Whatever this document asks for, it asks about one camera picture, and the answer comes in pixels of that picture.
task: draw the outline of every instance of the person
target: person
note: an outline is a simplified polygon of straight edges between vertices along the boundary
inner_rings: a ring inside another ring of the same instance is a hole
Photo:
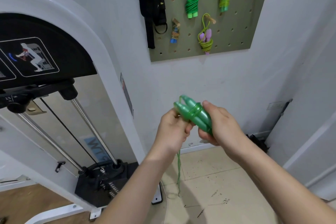
[[[336,223],[336,212],[253,144],[226,109],[208,101],[203,107],[211,116],[213,136],[199,129],[199,137],[221,146],[246,171],[284,224]],[[96,222],[143,223],[163,173],[192,128],[174,109],[163,115],[148,155]]]
[[[21,54],[15,55],[17,57],[21,57],[21,56],[27,56],[27,55],[31,55],[31,57],[33,58],[30,63],[37,68],[37,70],[34,70],[35,72],[41,72],[43,71],[39,66],[38,63],[40,63],[42,61],[42,58],[36,53],[34,52],[31,48],[29,48],[27,46],[27,44],[22,43],[21,44],[23,52]]]

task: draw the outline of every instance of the pegboard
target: pegboard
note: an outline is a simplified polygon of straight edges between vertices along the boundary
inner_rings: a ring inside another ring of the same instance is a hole
[[[213,39],[210,55],[251,47],[264,0],[230,0],[229,10],[223,13],[220,13],[218,0],[199,0],[198,17],[192,19],[187,18],[186,1],[165,0],[168,30],[163,35],[154,31],[155,49],[149,50],[152,62],[204,55],[197,39],[203,29],[204,13],[216,20],[216,24],[210,24]],[[170,43],[173,18],[181,24],[176,44]],[[165,26],[157,27],[159,32],[164,29]]]

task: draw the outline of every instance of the person's right hand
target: person's right hand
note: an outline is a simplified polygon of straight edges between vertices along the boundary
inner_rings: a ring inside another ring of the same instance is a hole
[[[199,137],[213,145],[220,145],[233,161],[237,161],[246,147],[251,145],[251,141],[242,132],[235,118],[225,108],[217,107],[208,101],[204,101],[202,104],[210,114],[213,136],[198,129]]]

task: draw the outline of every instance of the wooden floor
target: wooden floor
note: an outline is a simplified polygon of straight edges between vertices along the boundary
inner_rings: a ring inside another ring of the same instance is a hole
[[[7,216],[6,224],[24,224],[36,214],[70,204],[60,195],[36,184],[0,192],[0,218]],[[89,212],[79,213],[49,223],[86,224],[89,215]]]

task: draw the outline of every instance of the teal jump rope handle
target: teal jump rope handle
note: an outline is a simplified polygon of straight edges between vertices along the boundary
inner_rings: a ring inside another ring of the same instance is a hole
[[[212,122],[210,115],[204,110],[200,103],[196,103],[186,95],[180,96],[180,99],[185,101],[185,104],[175,102],[176,111],[184,118],[184,120],[192,121],[201,130],[212,135]]]

